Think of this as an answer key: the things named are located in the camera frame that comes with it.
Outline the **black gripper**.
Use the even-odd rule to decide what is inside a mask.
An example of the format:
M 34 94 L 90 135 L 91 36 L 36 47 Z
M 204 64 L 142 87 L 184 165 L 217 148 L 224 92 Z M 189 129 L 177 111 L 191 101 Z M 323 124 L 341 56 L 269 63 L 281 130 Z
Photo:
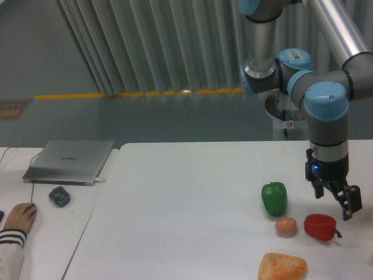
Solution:
M 351 219 L 353 213 L 359 211 L 363 206 L 359 186 L 348 185 L 346 180 L 349 172 L 349 155 L 337 161 L 327 162 L 316 159 L 313 153 L 311 148 L 306 150 L 305 178 L 307 181 L 313 182 L 315 198 L 320 199 L 324 196 L 323 182 L 334 182 L 328 184 L 328 190 L 339 202 L 343 220 Z

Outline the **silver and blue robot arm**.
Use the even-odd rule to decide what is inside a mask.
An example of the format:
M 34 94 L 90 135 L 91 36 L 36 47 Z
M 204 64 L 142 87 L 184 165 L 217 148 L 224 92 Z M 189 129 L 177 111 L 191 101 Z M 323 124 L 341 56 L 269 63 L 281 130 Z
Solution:
M 240 13 L 254 26 L 251 49 L 240 74 L 249 94 L 279 89 L 307 121 L 310 147 L 305 177 L 320 198 L 330 191 L 343 219 L 362 207 L 361 191 L 349 185 L 349 103 L 372 96 L 372 52 L 340 1 L 303 1 L 316 20 L 338 71 L 318 75 L 309 55 L 290 48 L 273 54 L 276 20 L 290 1 L 239 1 Z

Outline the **white striped sleeve forearm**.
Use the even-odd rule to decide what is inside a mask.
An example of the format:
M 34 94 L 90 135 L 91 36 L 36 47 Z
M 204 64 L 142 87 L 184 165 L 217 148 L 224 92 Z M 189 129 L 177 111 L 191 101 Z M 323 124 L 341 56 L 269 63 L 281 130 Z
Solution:
M 20 229 L 1 231 L 1 279 L 18 279 L 23 264 L 27 234 Z

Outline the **person's hand on mouse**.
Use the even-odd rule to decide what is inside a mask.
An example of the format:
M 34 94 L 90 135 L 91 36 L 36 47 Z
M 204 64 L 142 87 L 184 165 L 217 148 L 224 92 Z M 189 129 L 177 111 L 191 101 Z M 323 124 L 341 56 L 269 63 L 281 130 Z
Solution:
M 5 221 L 3 230 L 19 230 L 27 235 L 37 215 L 37 206 L 34 209 L 27 209 L 30 204 L 21 203 L 14 206 Z

